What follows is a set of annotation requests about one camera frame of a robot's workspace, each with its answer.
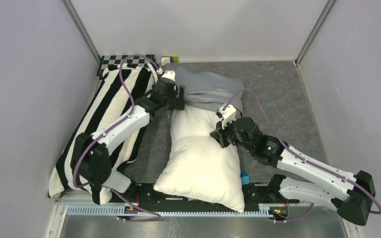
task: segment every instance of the gray fabric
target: gray fabric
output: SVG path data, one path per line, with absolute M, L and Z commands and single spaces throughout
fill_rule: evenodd
M 216 112 L 235 93 L 244 89 L 243 82 L 238 79 L 212 72 L 191 73 L 182 67 L 176 69 L 176 83 L 185 86 L 186 105 L 212 112 Z M 243 113 L 241 97 L 242 93 L 231 103 L 240 111 L 236 115 L 238 118 Z

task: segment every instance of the robotic arm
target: robotic arm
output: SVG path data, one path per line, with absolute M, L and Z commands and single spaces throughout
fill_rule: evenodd
M 138 98 L 132 114 L 131 108 L 100 131 L 91 135 L 86 133 L 78 135 L 75 139 L 71 168 L 74 170 L 86 148 L 102 135 L 85 155 L 78 172 L 94 186 L 105 186 L 120 193 L 125 192 L 131 180 L 116 169 L 112 169 L 110 155 L 129 136 L 158 118 L 164 111 L 185 108 L 185 88 L 177 87 L 174 71 L 165 71 L 150 92 L 150 97 Z
M 222 148 L 232 144 L 249 152 L 263 165 L 292 172 L 313 182 L 274 175 L 268 184 L 272 199 L 313 202 L 335 210 L 342 218 L 354 224 L 362 226 L 366 224 L 373 202 L 347 180 L 355 181 L 374 197 L 376 192 L 370 174 L 360 171 L 355 175 L 336 169 L 304 155 L 284 142 L 288 149 L 305 159 L 302 161 L 286 149 L 278 138 L 263 134 L 251 118 L 234 120 L 235 114 L 236 109 L 231 105 L 226 109 L 220 107 L 217 111 L 220 121 L 216 125 L 216 130 L 210 135 Z

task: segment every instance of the striped cloth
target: striped cloth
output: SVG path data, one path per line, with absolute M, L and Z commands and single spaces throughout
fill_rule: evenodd
M 92 134 L 95 131 L 101 130 L 118 119 L 131 107 L 131 101 L 119 77 L 118 67 L 110 65 L 104 70 L 102 83 L 96 95 L 52 171 L 49 181 L 49 197 L 58 197 L 63 191 L 68 189 L 80 189 L 73 186 L 73 169 L 70 167 L 74 139 L 83 132 Z M 124 64 L 122 67 L 122 77 L 135 100 L 149 91 L 158 79 L 157 73 L 151 64 L 149 64 L 148 68 Z M 119 168 L 124 162 L 132 163 L 135 160 L 145 129 L 146 127 L 143 127 L 136 131 L 117 147 L 110 156 L 112 168 Z M 87 182 L 85 178 L 78 177 L 78 183 Z M 93 202 L 96 204 L 106 204 L 112 198 L 112 192 L 105 187 L 91 184 L 82 189 L 91 193 Z

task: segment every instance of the checkered board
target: checkered board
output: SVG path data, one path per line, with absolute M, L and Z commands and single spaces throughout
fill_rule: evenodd
M 154 62 L 157 62 L 155 59 L 155 55 L 141 55 L 141 56 L 148 57 L 148 58 L 152 59 Z M 101 78 L 103 76 L 103 71 L 107 68 L 107 66 L 119 65 L 121 63 L 121 60 L 123 60 L 126 57 L 127 57 L 127 55 L 123 55 L 123 56 L 101 56 L 99 69 L 97 71 L 97 76 L 99 76 Z M 139 67 L 148 67 L 147 63 L 149 63 L 149 61 L 146 59 L 135 56 L 132 59 L 127 59 L 126 63 L 137 64 Z

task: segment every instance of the white pillowcase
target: white pillowcase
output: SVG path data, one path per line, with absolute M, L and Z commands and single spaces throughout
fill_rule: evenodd
M 209 136 L 219 121 L 214 112 L 185 106 L 172 114 L 172 151 L 154 190 L 243 212 L 245 202 L 235 146 L 221 148 Z

